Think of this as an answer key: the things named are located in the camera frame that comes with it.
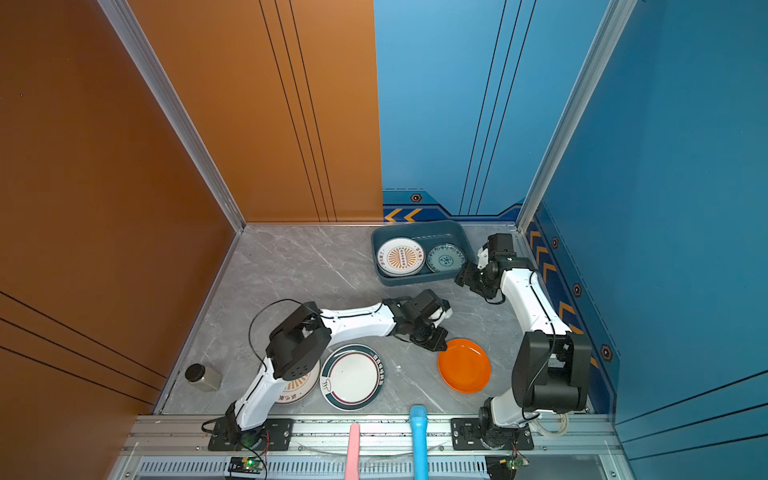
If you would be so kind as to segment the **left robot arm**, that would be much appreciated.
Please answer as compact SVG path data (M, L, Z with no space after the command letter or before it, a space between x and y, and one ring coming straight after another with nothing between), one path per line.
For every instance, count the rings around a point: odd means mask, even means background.
M451 315L450 303L430 289L357 309L329 310L314 302L300 303L269 334L255 378L228 407L218 434L235 445L251 433L260 433L289 382L308 374L323 352L338 343L404 335L427 351L445 351L447 330L441 322Z

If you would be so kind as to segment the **white plate green red rim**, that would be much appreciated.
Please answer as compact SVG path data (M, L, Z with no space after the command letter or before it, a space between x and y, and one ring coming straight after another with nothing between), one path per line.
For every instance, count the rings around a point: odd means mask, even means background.
M321 368L319 387L324 399L342 411L370 405L383 388L385 370L380 355L363 344L335 350Z

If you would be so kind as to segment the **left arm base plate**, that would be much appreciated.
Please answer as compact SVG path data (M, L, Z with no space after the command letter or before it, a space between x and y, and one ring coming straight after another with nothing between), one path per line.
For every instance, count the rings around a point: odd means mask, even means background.
M219 417L204 422L201 429L208 436L209 451L253 450L268 453L289 449L293 426L292 419L268 418L261 427L240 431L230 426L224 417Z

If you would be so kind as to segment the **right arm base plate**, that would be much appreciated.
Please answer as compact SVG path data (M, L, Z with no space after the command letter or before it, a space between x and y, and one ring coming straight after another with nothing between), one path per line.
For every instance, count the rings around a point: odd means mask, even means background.
M453 449L532 451L535 447L533 435L528 427L499 428L482 430L477 418L453 418L450 420Z

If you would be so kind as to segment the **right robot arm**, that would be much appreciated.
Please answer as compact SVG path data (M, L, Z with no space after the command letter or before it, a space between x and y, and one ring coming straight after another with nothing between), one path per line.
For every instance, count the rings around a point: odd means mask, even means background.
M509 233L489 236L477 261L465 264L455 282L489 304L507 302L523 331L510 389L479 410L480 440L491 449L511 447L546 412L561 417L558 433L564 434L568 415L587 406L590 341L556 313L536 267L515 251Z

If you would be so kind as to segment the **teal patterned plate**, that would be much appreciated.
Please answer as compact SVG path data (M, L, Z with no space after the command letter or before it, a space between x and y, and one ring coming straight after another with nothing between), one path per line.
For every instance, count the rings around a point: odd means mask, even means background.
M433 273L458 271L466 261L464 251L452 243L435 245L426 256L426 265Z

